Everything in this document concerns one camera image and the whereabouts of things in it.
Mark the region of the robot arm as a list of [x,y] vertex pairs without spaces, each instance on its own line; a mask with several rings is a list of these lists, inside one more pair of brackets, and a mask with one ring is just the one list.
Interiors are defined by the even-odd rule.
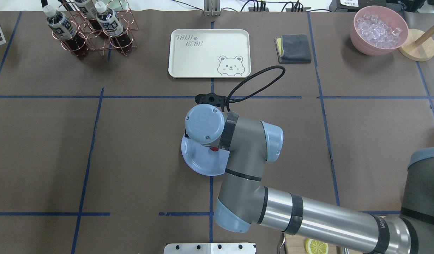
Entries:
[[215,222],[259,225],[366,254],[434,254],[434,121],[417,103],[330,103],[258,120],[215,106],[185,115],[185,136],[228,151]]

